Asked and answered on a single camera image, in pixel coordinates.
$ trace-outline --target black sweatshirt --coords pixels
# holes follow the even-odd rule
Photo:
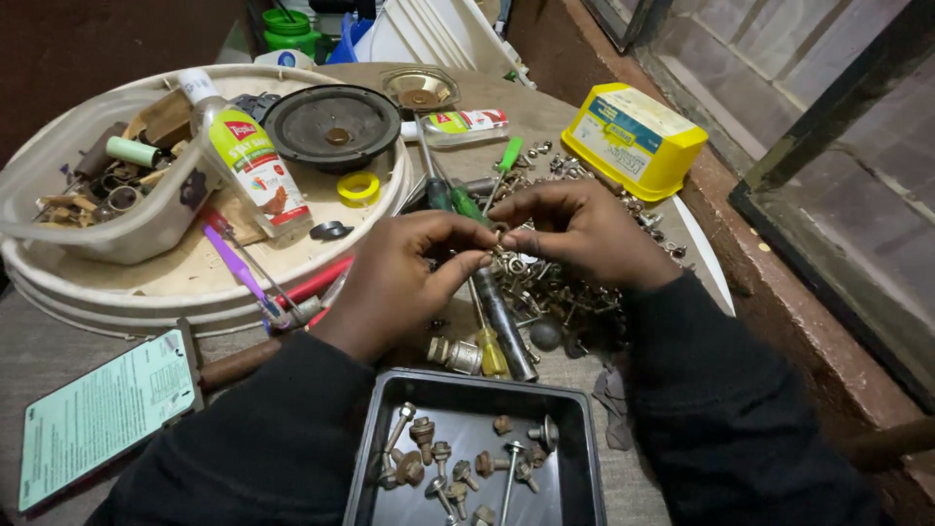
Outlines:
[[[676,525],[880,524],[867,482],[819,435],[789,364],[693,274],[643,295],[636,436]],[[253,377],[158,436],[90,524],[340,524],[374,372],[298,332]]]

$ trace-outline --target black tray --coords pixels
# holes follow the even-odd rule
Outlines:
[[[507,458],[503,446],[519,440],[525,446],[534,441],[526,436],[546,415],[558,425],[560,441],[541,469],[533,470],[539,494],[526,484],[513,482],[507,523],[510,525],[566,526],[602,525],[604,497],[597,463],[597,442],[591,425],[591,402],[577,389],[508,382],[460,374],[392,369],[377,378],[370,399],[363,441],[357,453],[351,495],[344,524],[425,526],[445,523],[445,512],[437,499],[426,499],[429,480],[439,474],[438,465],[425,467],[419,488],[409,485],[386,491],[377,485],[381,451],[399,419],[403,402],[416,406],[415,417],[428,416],[435,422],[433,442],[445,441],[452,448],[446,465],[451,471],[458,460],[469,460],[471,474],[481,490],[467,491],[468,519],[480,504],[494,510],[497,520],[507,485],[507,472],[494,472],[483,478],[474,472],[474,457],[484,449],[494,458]],[[493,420],[509,415],[513,430],[497,436]],[[409,436],[409,425],[396,443],[408,452],[416,449]]]

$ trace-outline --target small speaker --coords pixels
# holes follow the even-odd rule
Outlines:
[[[348,84],[288,94],[262,122],[283,159],[335,175],[362,169],[392,148],[401,125],[388,98]]]

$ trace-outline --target yellow plastic container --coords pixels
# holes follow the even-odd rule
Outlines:
[[[708,134],[636,88],[615,82],[591,88],[562,140],[630,194],[658,201],[682,189]]]

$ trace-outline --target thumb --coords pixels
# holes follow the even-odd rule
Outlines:
[[[447,302],[471,274],[489,267],[494,259],[484,251],[468,250],[449,259],[425,280],[425,288],[434,297]]]
[[[500,244],[507,250],[544,259],[567,261],[574,234],[539,232],[521,228],[507,232]]]

